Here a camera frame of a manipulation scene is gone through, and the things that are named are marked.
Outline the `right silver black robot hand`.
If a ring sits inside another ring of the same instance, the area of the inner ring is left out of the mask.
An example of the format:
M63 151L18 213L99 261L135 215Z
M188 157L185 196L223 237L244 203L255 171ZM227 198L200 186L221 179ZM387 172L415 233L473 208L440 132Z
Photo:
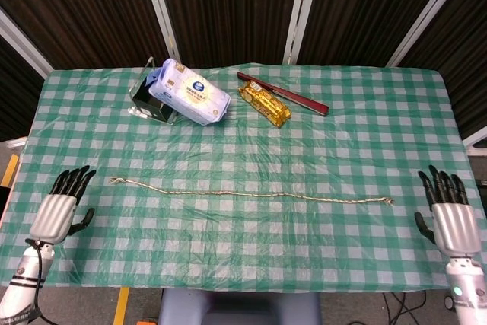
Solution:
M430 176L419 171L425 190L433 227L426 225L421 212L414 214L420 234L450 258L467 258L482 249L479 227L463 181L456 174L447 174L435 166L428 167Z

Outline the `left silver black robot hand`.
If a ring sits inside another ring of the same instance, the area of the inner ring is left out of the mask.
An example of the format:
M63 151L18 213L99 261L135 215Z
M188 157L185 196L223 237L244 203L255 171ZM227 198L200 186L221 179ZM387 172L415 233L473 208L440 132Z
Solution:
M73 218L95 174L96 170L91 170L89 165L61 172L40 204L30 228L29 238L32 241L56 245L83 231L91 223L94 208L89 208L79 223L73 224Z

